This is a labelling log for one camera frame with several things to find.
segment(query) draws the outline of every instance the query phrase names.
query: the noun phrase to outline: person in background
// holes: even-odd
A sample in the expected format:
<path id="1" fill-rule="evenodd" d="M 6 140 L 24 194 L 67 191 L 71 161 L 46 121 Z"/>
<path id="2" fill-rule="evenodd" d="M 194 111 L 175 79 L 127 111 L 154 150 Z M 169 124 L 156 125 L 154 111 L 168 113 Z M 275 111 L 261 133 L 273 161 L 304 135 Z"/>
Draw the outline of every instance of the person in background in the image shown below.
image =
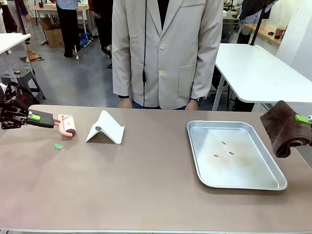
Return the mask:
<path id="1" fill-rule="evenodd" d="M 0 33 L 6 33 L 2 13 L 3 13 L 3 10 L 1 8 L 1 1 L 0 1 Z"/>
<path id="2" fill-rule="evenodd" d="M 80 36 L 77 18 L 78 0 L 50 0 L 57 4 L 58 19 L 65 47 L 64 56 L 73 56 L 73 51 L 80 51 Z"/>
<path id="3" fill-rule="evenodd" d="M 113 0 L 89 0 L 89 7 L 97 24 L 101 50 L 111 58 Z"/>
<path id="4" fill-rule="evenodd" d="M 267 8 L 265 9 L 265 13 L 267 13 L 268 11 L 271 10 L 271 8 L 273 7 L 273 5 L 277 2 L 278 0 L 274 1 L 273 3 L 269 4 L 267 6 Z M 242 13 L 242 9 L 243 9 L 244 5 L 240 8 L 240 12 L 238 15 L 238 19 L 240 18 L 240 15 Z M 252 29 L 249 29 L 247 27 L 245 27 L 245 24 L 253 24 L 253 25 L 257 25 L 261 16 L 261 11 L 258 11 L 257 13 L 255 13 L 254 15 L 251 16 L 247 16 L 245 17 L 245 19 L 242 21 L 241 26 L 239 28 L 239 35 L 238 35 L 238 39 L 237 39 L 237 44 L 248 44 L 250 37 L 252 35 Z"/>
<path id="5" fill-rule="evenodd" d="M 20 24 L 20 20 L 18 18 L 18 13 L 17 13 L 17 10 L 16 10 L 16 6 L 15 6 L 14 0 L 7 0 L 7 6 L 9 8 L 9 10 L 10 10 L 10 13 L 11 13 L 15 23 L 18 26 L 17 32 L 18 33 L 22 33 L 22 27 L 21 27 L 21 24 Z M 22 21 L 23 21 L 26 33 L 31 34 L 31 38 L 30 38 L 30 41 L 29 41 L 30 44 L 28 45 L 28 48 L 27 48 L 27 45 L 24 44 L 24 49 L 26 51 L 26 57 L 27 57 L 26 61 L 36 60 L 36 59 L 39 58 L 39 55 L 36 55 L 36 53 L 35 53 L 36 43 L 35 43 L 35 37 L 34 37 L 34 33 L 33 33 L 33 28 L 32 28 L 32 25 L 31 25 L 32 17 L 29 14 L 30 10 L 28 8 L 28 3 L 27 3 L 26 0 L 19 0 L 19 10 L 20 10 L 21 18 L 22 18 Z"/>
<path id="6" fill-rule="evenodd" d="M 221 0 L 114 0 L 119 107 L 197 110 L 212 83 L 222 9 Z"/>

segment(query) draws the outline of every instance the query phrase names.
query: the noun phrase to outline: table leg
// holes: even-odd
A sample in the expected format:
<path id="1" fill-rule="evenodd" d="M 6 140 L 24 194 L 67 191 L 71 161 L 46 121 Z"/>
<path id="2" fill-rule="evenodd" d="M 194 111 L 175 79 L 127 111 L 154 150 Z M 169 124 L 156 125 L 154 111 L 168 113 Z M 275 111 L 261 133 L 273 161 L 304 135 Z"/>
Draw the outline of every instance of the table leg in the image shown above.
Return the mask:
<path id="1" fill-rule="evenodd" d="M 255 103 L 253 106 L 252 112 L 259 112 L 261 107 L 261 103 Z"/>
<path id="2" fill-rule="evenodd" d="M 216 96 L 215 96 L 215 99 L 214 99 L 213 111 L 217 111 L 218 110 L 221 94 L 222 94 L 222 91 L 223 91 L 224 81 L 225 81 L 224 76 L 221 76 L 221 80 L 220 80 L 218 89 L 216 91 Z"/>
<path id="3" fill-rule="evenodd" d="M 7 73 L 11 79 L 11 81 L 13 82 L 18 82 L 18 80 L 16 79 L 15 75 L 14 75 L 14 72 L 13 72 L 13 69 L 9 63 L 9 58 L 8 58 L 8 55 L 6 54 L 6 52 L 3 53 L 3 60 L 4 60 L 4 64 L 5 66 L 7 67 Z"/>
<path id="4" fill-rule="evenodd" d="M 41 22 L 40 11 L 37 10 L 36 12 L 37 12 L 37 15 L 38 15 L 38 18 L 39 18 L 39 22 Z M 47 36 L 45 35 L 45 31 L 44 31 L 43 28 L 42 28 L 42 31 L 43 31 L 43 35 L 44 35 L 44 44 L 46 44 L 48 39 L 47 39 Z"/>
<path id="5" fill-rule="evenodd" d="M 87 33 L 86 22 L 84 21 L 83 12 L 86 12 L 86 11 L 84 10 L 81 12 L 82 13 L 81 15 L 82 15 L 83 30 L 84 30 L 84 33 Z"/>
<path id="6" fill-rule="evenodd" d="M 92 23 L 91 23 L 91 17 L 90 17 L 90 11 L 89 10 L 86 10 L 86 15 L 87 15 L 89 33 L 93 35 L 93 27 L 92 27 Z"/>

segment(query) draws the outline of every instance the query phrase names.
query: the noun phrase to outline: white phone stand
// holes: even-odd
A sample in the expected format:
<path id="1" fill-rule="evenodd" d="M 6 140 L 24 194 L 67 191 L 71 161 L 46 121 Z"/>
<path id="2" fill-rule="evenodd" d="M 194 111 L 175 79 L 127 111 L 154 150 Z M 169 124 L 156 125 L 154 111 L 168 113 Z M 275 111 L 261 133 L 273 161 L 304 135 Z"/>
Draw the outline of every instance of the white phone stand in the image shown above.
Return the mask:
<path id="1" fill-rule="evenodd" d="M 94 137 L 98 132 L 103 132 L 115 144 L 120 145 L 124 130 L 125 126 L 121 127 L 107 111 L 102 111 L 99 115 L 98 121 L 93 124 L 86 142 Z"/>

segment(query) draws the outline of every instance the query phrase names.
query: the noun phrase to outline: hand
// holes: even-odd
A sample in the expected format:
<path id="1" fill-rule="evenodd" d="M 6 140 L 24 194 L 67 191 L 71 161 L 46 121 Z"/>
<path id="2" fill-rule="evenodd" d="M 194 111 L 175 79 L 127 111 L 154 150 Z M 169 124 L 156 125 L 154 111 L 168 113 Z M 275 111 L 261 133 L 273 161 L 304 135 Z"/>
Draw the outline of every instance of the hand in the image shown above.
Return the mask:
<path id="1" fill-rule="evenodd" d="M 130 98 L 122 98 L 119 103 L 119 108 L 132 108 L 132 101 Z"/>
<path id="2" fill-rule="evenodd" d="M 186 111 L 198 111 L 198 102 L 195 100 L 190 100 L 189 104 L 187 104 Z"/>
<path id="3" fill-rule="evenodd" d="M 101 16 L 100 16 L 99 13 L 95 13 L 94 11 L 91 11 L 91 12 L 92 12 L 92 16 L 93 16 L 94 18 L 98 18 L 98 19 L 101 18 Z"/>
<path id="4" fill-rule="evenodd" d="M 26 20 L 27 20 L 27 21 L 31 21 L 31 19 L 32 19 L 31 15 L 30 15 L 30 14 L 27 14 L 27 15 L 26 15 Z"/>

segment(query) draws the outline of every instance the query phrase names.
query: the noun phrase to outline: wall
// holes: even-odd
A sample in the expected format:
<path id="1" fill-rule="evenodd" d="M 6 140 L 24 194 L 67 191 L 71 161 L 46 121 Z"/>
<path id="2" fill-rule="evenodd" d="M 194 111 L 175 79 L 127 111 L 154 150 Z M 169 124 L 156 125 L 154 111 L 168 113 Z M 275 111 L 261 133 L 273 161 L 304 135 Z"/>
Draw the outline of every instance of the wall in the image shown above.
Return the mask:
<path id="1" fill-rule="evenodd" d="M 312 0 L 300 0 L 290 20 L 277 57 L 312 81 Z M 301 115 L 312 115 L 312 105 L 291 105 Z"/>
<path id="2" fill-rule="evenodd" d="M 294 9 L 298 6 L 298 1 L 301 0 L 279 0 L 272 7 L 270 19 L 267 20 L 267 24 L 276 25 L 282 22 L 284 25 L 288 25 Z"/>

